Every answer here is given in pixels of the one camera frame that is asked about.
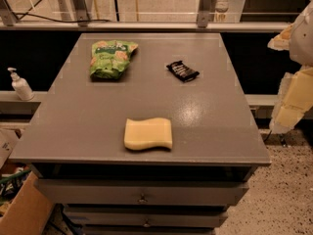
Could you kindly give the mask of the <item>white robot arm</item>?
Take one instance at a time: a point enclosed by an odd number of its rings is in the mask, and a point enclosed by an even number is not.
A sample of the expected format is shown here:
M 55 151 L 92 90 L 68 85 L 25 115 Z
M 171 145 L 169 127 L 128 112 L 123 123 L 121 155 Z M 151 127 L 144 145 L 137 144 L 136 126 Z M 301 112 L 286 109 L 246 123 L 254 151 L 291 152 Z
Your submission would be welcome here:
M 313 107 L 313 1 L 267 47 L 287 50 L 291 60 L 301 64 L 295 74 L 286 72 L 282 78 L 278 102 L 271 115 L 271 131 L 285 134 Z

